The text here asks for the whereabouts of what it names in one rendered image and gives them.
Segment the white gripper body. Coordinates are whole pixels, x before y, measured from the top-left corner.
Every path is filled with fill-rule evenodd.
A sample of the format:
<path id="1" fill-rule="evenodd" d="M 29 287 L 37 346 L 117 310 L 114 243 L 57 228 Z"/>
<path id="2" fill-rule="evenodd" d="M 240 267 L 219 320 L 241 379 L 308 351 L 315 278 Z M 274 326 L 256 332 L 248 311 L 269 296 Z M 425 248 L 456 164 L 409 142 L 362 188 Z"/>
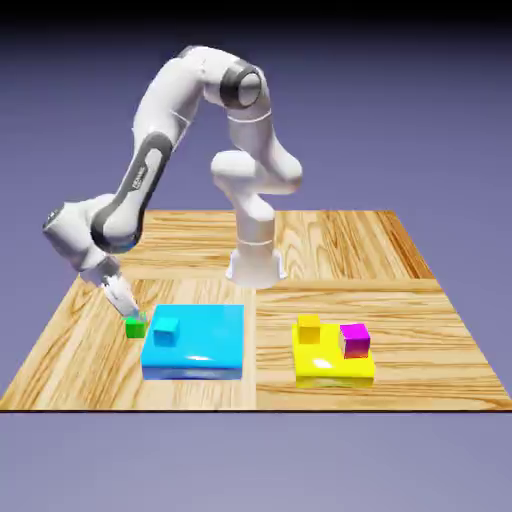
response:
<path id="1" fill-rule="evenodd" d="M 123 318 L 138 318 L 139 307 L 129 282 L 121 275 L 104 276 L 101 286 L 111 305 Z"/>

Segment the small green cube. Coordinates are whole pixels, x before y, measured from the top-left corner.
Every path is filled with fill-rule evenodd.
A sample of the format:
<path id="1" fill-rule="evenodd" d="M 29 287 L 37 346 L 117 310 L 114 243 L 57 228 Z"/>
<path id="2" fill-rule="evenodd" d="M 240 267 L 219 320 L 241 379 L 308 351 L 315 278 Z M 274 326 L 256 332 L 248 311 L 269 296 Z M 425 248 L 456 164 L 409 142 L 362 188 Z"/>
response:
<path id="1" fill-rule="evenodd" d="M 143 339 L 147 331 L 145 317 L 127 317 L 124 319 L 125 334 L 128 339 Z"/>

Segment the small cyan cube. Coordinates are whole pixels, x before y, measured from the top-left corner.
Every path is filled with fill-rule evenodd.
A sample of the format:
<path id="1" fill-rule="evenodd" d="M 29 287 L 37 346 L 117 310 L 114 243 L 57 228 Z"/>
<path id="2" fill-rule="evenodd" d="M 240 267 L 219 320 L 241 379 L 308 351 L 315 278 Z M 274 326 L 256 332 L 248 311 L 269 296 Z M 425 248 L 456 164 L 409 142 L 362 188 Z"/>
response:
<path id="1" fill-rule="evenodd" d="M 153 339 L 156 346 L 172 347 L 179 336 L 179 319 L 175 317 L 159 317 L 153 324 Z"/>

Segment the small yellow cube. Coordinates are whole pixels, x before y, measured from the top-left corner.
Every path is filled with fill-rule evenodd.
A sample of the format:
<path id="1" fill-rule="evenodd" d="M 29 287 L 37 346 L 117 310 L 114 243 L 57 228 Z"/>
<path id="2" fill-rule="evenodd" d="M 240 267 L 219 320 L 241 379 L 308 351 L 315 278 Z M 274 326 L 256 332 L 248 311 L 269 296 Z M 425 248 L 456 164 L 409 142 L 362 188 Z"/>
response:
<path id="1" fill-rule="evenodd" d="M 301 314 L 298 316 L 298 341 L 303 345 L 319 344 L 321 337 L 321 322 L 316 314 Z"/>

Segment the small magenta cube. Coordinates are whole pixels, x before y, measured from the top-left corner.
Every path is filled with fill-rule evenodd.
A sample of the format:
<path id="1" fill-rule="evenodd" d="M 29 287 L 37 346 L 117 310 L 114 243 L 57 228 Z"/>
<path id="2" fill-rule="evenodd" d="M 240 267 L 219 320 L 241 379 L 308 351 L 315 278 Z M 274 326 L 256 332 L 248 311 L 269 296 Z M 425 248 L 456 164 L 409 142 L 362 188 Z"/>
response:
<path id="1" fill-rule="evenodd" d="M 370 350 L 370 334 L 364 323 L 346 324 L 340 326 L 344 341 L 344 358 L 367 358 Z"/>

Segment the large cyan box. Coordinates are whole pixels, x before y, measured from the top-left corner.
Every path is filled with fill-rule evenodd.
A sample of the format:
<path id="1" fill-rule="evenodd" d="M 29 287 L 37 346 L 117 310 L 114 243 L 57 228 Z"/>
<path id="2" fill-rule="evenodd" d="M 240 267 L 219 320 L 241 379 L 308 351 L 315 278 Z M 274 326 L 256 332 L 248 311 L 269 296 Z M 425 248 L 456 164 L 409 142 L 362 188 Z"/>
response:
<path id="1" fill-rule="evenodd" d="M 179 319 L 172 347 L 154 344 L 153 322 Z M 140 356 L 146 380 L 237 380 L 242 377 L 244 306 L 241 304 L 159 304 Z"/>

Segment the large yellow box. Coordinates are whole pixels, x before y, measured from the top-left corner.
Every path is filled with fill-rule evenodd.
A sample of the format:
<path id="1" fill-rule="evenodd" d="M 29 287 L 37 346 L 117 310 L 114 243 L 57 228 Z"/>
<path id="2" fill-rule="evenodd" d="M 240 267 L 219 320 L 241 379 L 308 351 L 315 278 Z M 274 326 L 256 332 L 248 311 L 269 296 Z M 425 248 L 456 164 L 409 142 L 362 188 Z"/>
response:
<path id="1" fill-rule="evenodd" d="M 292 325 L 292 346 L 297 387 L 369 387 L 375 377 L 371 349 L 367 358 L 345 359 L 340 326 L 321 323 L 319 344 L 298 341 L 298 324 Z"/>

